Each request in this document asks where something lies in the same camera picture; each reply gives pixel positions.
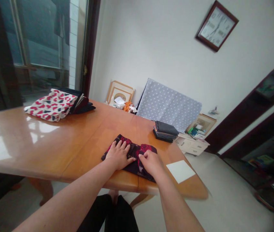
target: brown clock frame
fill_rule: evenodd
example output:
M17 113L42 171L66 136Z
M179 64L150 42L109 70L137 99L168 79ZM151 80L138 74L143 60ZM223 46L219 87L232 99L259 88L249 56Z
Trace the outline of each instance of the brown clock frame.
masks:
M227 36L224 38L223 42L220 44L220 47L215 46L213 43L211 43L209 40L207 40L205 37L201 35L201 32L203 31L206 23L208 22L209 18L211 17L216 7L219 8L224 14L226 14L235 23L234 26L229 31L229 33L227 34ZM235 28L238 22L239 20L231 12L229 12L221 3L219 3L218 1L215 1L195 38L201 41L203 44L210 47L215 52L217 52L221 48L221 46L224 44L225 40L229 37L230 33L233 31L233 29Z

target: wooden table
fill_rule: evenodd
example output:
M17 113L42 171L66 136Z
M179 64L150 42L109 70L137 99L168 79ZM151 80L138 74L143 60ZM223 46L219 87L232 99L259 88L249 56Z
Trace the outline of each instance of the wooden table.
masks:
M118 134L136 144L154 146L165 165L180 160L189 164L175 143L155 139L152 132L154 122L90 101L96 110L68 115L59 122L48 122L25 114L23 107L1 111L0 172L30 177L45 202L53 195L50 180L70 183L88 172L102 162L102 155ZM182 196L208 198L198 175L178 184L166 170ZM155 183L123 170L116 171L104 187L144 194L135 203L148 194L159 193Z

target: glass door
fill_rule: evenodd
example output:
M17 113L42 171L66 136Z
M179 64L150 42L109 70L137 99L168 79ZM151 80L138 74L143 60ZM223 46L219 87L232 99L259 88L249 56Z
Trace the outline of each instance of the glass door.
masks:
M79 11L86 13L86 8L86 0L0 0L24 106L51 88L75 89L79 83L76 68L81 69L82 57L77 60L77 48L83 50L78 44L84 44Z

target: folded clothing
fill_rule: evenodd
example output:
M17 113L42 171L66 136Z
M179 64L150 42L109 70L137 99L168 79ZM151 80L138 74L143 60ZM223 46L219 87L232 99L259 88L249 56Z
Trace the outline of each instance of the folded clothing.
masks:
M174 135L163 133L163 132L158 132L155 125L154 125L153 128L154 128L155 133L158 137L162 137L162 138L166 138L166 139L172 139L172 140L176 138L176 136L174 136Z
M162 138L162 137L158 137L156 132L155 132L155 129L153 129L153 134L155 135L155 138L158 139L158 140L162 140L162 141L169 142L169 143L173 142L173 140L171 140L171 139L165 139L165 138Z
M59 91L65 92L65 93L69 93L72 95L77 96L77 99L74 103L74 105L72 106L72 108L70 109L70 113L73 113L75 110L75 107L77 105L77 103L79 102L80 98L82 97L82 92L79 90L73 90L73 89L69 89L69 88L58 88Z
M127 158L131 158L134 157L136 158L135 162L132 162L131 164L127 165L125 168L123 168L123 170L131 172L135 175L141 176L149 181L152 181L154 183L155 180L153 178L153 176L151 176L146 169L144 168L142 162L139 159L139 154L144 154L147 150L153 151L154 153L157 154L157 150L155 147L151 146L151 145L147 145L147 144L141 144L141 146L132 143L132 141L130 139L127 139L125 137L123 137L121 134L119 134L114 141L116 141L116 145L118 144L119 141L122 141L122 143L124 141L126 141L126 144L131 145L128 153L127 153ZM104 155L102 156L102 160L106 159L106 155L110 149L111 145L109 146L108 150L104 153Z
M24 111L47 121L59 121L66 117L76 99L75 95L51 89L48 96L42 97L31 106L25 107Z
M176 128L172 125L169 125L167 123L161 122L161 121L155 121L155 125L158 132L167 133L170 135L178 136L179 132L176 130Z
M59 90L74 94L78 97L70 110L71 114L81 114L96 109L93 103L89 102L89 98L85 97L81 91L69 88L59 88Z

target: polka dot cloth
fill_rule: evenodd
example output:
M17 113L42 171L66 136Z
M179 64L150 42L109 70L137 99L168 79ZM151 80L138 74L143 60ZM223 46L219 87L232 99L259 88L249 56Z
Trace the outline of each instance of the polka dot cloth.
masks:
M137 115L173 125L184 133L197 118L202 104L152 79L148 79Z

